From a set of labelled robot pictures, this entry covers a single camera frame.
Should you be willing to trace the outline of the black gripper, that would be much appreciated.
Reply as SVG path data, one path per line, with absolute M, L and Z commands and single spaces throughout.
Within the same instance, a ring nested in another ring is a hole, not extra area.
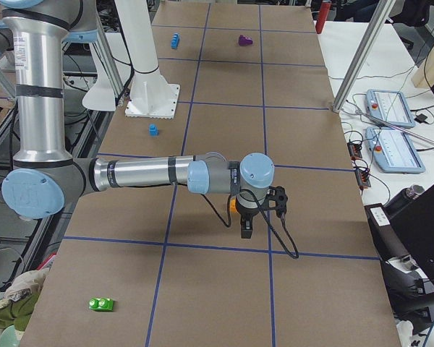
M 251 239 L 252 238 L 252 219 L 263 212 L 262 207 L 248 208 L 242 205 L 237 205 L 237 212 L 240 214 L 240 226 L 241 226 L 241 238 Z

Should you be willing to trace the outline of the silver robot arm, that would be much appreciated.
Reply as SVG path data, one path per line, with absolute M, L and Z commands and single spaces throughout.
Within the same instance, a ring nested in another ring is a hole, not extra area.
M 241 216 L 241 236 L 271 208 L 274 165 L 262 153 L 228 161 L 219 153 L 139 160 L 76 159 L 64 141 L 62 42 L 77 35 L 95 41 L 94 1 L 4 1 L 16 69 L 20 150 L 3 180 L 5 203 L 18 215 L 41 219 L 92 192 L 109 188 L 186 186 L 192 193 L 227 194 Z

